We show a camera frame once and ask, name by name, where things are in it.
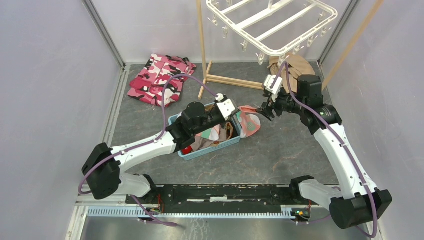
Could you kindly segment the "pink sock green patches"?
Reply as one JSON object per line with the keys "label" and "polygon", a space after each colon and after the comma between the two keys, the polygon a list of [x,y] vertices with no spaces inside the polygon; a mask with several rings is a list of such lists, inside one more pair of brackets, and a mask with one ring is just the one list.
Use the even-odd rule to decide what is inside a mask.
{"label": "pink sock green patches", "polygon": [[243,105],[238,107],[239,112],[236,114],[241,126],[240,137],[242,139],[254,135],[261,128],[261,122],[257,116],[255,107]]}

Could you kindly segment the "white clip hanger frame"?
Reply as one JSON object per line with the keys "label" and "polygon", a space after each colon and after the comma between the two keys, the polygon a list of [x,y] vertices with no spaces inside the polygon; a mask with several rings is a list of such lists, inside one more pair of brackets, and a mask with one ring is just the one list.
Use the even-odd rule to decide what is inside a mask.
{"label": "white clip hanger frame", "polygon": [[285,60],[307,51],[339,16],[322,0],[207,0],[205,6],[222,38],[239,37],[242,52],[256,49],[260,65],[267,57]]}

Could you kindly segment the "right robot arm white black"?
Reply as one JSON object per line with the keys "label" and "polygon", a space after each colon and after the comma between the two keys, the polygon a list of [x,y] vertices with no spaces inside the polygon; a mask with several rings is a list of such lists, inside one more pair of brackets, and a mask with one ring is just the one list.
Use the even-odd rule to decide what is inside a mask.
{"label": "right robot arm white black", "polygon": [[283,88],[283,79],[275,75],[263,83],[267,101],[257,112],[274,120],[287,112],[296,114],[324,150],[339,182],[334,189],[310,175],[291,180],[289,199],[295,204],[310,200],[329,211],[341,229],[376,223],[393,201],[388,190],[381,190],[367,174],[352,149],[336,108],[324,103],[322,82],[316,75],[302,75],[297,89]]}

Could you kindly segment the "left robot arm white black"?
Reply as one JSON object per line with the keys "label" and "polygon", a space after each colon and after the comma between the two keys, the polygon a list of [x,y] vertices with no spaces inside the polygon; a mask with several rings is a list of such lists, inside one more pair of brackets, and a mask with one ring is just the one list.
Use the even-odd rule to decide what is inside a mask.
{"label": "left robot arm white black", "polygon": [[145,204],[153,203],[157,190],[146,175],[133,175],[127,170],[159,156],[181,151],[195,142],[195,136],[217,125],[224,125],[237,112],[230,100],[216,101],[206,109],[200,102],[190,103],[176,120],[149,138],[122,146],[109,147],[105,142],[96,145],[83,165],[83,182],[91,194],[103,200],[114,194],[133,195]]}

